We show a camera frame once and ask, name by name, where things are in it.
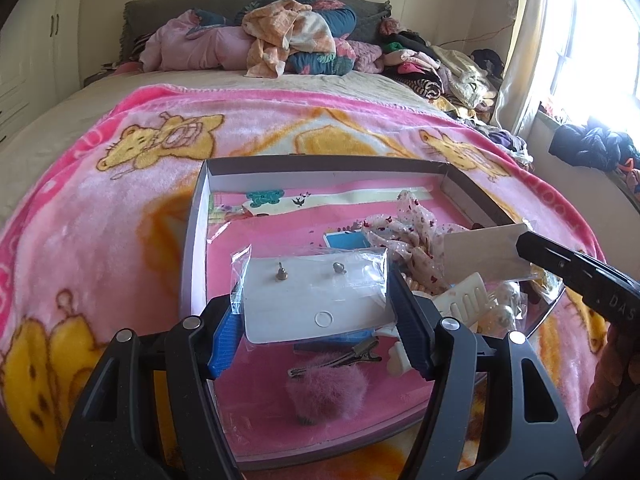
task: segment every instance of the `black puffer jacket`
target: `black puffer jacket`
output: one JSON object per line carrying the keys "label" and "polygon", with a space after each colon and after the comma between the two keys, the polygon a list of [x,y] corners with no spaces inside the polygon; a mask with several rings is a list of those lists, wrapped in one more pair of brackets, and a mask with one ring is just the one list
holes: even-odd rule
{"label": "black puffer jacket", "polygon": [[613,171],[618,164],[632,158],[640,168],[640,153],[627,134],[612,132],[604,124],[590,118],[586,126],[564,124],[554,135],[549,153],[572,166],[587,166]]}

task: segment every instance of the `white cabinet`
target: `white cabinet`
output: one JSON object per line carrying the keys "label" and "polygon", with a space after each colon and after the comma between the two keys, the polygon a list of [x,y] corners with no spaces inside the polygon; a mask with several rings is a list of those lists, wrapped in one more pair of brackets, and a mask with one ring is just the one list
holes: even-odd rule
{"label": "white cabinet", "polygon": [[0,150],[80,89],[80,0],[19,0],[0,30]]}

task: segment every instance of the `silver screw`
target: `silver screw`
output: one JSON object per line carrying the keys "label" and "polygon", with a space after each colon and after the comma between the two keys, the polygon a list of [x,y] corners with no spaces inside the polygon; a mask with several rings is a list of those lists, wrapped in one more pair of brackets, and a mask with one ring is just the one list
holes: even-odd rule
{"label": "silver screw", "polygon": [[184,318],[182,326],[187,330],[195,330],[200,326],[200,318],[198,316],[189,316]]}
{"label": "silver screw", "polygon": [[276,279],[280,280],[281,282],[283,282],[284,280],[286,280],[289,275],[287,274],[287,271],[284,270],[284,267],[282,266],[281,263],[278,263],[278,265],[280,266],[278,268],[278,272],[276,273]]}
{"label": "silver screw", "polygon": [[524,345],[527,336],[522,332],[509,332],[509,339],[511,339],[511,342],[516,343],[516,345]]}
{"label": "silver screw", "polygon": [[133,337],[133,332],[128,328],[124,328],[116,334],[116,341],[119,343],[126,343],[132,337]]}
{"label": "silver screw", "polygon": [[452,317],[444,318],[441,323],[443,328],[446,328],[447,330],[451,330],[452,332],[460,328],[460,323],[458,322],[458,320],[453,319]]}

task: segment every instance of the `wire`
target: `wire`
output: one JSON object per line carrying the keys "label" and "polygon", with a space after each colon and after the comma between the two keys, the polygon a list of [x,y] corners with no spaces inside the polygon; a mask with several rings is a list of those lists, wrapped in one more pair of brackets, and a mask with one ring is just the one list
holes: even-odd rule
{"label": "wire", "polygon": [[486,34],[483,34],[482,36],[478,36],[477,38],[467,38],[466,40],[447,41],[446,43],[441,43],[438,46],[445,46],[445,45],[448,45],[448,44],[451,44],[451,43],[460,43],[461,41],[465,41],[466,43],[472,43],[474,41],[492,40],[498,34],[500,34],[503,30],[506,30],[507,28],[513,27],[513,25],[515,25],[515,22],[510,23],[509,25],[505,25],[500,30],[496,30],[495,32],[488,32]]}

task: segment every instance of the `yellow cartoon bear print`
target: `yellow cartoon bear print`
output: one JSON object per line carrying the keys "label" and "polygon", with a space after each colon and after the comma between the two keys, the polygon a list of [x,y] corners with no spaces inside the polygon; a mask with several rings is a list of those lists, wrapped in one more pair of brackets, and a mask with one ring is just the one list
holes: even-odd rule
{"label": "yellow cartoon bear print", "polygon": [[510,176],[500,164],[486,158],[482,152],[468,142],[456,142],[449,139],[446,134],[440,134],[441,139],[431,135],[429,132],[420,130],[422,140],[432,148],[438,150],[444,158],[459,170],[481,170],[484,171],[489,180],[494,182],[500,176]]}
{"label": "yellow cartoon bear print", "polygon": [[71,292],[61,290],[56,303],[66,318],[49,336],[39,320],[24,319],[0,365],[6,412],[50,468],[76,400],[104,351],[84,316],[72,313]]}
{"label": "yellow cartoon bear print", "polygon": [[148,168],[164,156],[205,160],[214,155],[216,142],[213,132],[223,123],[224,116],[185,119],[163,112],[160,117],[164,119],[160,129],[144,128],[138,124],[126,128],[120,140],[98,161],[96,168],[107,171],[131,162],[128,170],[114,176],[117,178],[133,170]]}

